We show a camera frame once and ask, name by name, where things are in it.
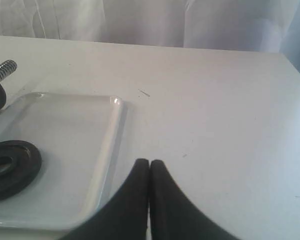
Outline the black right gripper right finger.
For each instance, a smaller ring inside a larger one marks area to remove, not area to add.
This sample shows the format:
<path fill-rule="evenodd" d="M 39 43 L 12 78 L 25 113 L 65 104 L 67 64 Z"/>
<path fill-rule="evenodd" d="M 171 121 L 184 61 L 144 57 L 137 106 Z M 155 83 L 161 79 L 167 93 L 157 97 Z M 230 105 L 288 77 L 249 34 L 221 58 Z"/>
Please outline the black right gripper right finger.
<path fill-rule="evenodd" d="M 150 164 L 149 216 L 153 240 L 237 239 L 187 198 L 158 159 Z"/>

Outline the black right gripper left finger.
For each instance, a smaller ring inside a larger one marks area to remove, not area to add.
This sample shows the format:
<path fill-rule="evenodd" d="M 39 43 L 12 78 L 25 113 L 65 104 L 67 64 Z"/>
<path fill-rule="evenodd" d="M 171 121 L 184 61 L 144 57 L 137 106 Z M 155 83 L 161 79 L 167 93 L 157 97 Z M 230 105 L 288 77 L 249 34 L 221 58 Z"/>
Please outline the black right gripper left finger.
<path fill-rule="evenodd" d="M 135 161 L 112 198 L 65 240 L 145 240 L 148 226 L 149 161 Z"/>

